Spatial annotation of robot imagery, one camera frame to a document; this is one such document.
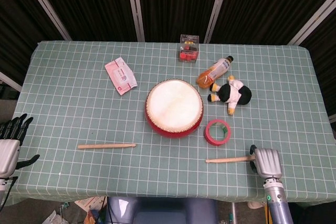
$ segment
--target black curtain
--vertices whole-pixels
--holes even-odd
[[[140,0],[146,41],[179,42],[180,34],[203,43],[215,0]]]
[[[285,45],[325,0],[224,0],[211,43]]]
[[[137,41],[130,0],[49,0],[73,40]]]
[[[37,0],[0,0],[0,72],[22,84],[41,40],[62,39]]]
[[[303,41],[314,64],[328,115],[336,114],[336,9]]]

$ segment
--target plastic bottle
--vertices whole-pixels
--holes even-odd
[[[208,70],[200,74],[200,76],[196,80],[197,84],[202,89],[208,88],[218,77],[226,73],[226,71],[230,68],[232,61],[232,56],[228,56],[225,59],[220,59]]]

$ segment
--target red tape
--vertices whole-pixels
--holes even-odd
[[[210,127],[213,126],[214,124],[222,124],[223,125],[223,128],[226,127],[227,128],[227,136],[226,138],[224,138],[222,141],[217,141],[215,139],[213,139],[210,135]],[[215,145],[215,146],[220,146],[222,144],[225,144],[227,141],[229,141],[229,138],[231,136],[231,129],[230,129],[230,126],[228,125],[227,122],[223,121],[223,120],[220,120],[220,119],[215,119],[215,120],[211,120],[205,130],[204,130],[204,137],[205,139],[208,141],[208,143],[212,144],[212,145]]]

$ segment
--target doll's white shirt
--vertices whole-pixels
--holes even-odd
[[[226,102],[228,103],[229,108],[235,109],[239,98],[242,96],[238,90],[241,89],[244,84],[238,80],[231,80],[229,81],[229,85],[230,97]]]

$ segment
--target wooden drumstick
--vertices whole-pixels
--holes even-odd
[[[255,155],[246,157],[229,157],[229,158],[216,158],[216,159],[206,159],[206,163],[229,163],[229,162],[241,162],[241,161],[252,161],[255,160]]]
[[[96,148],[127,148],[136,147],[136,144],[80,144],[79,149],[96,149]]]

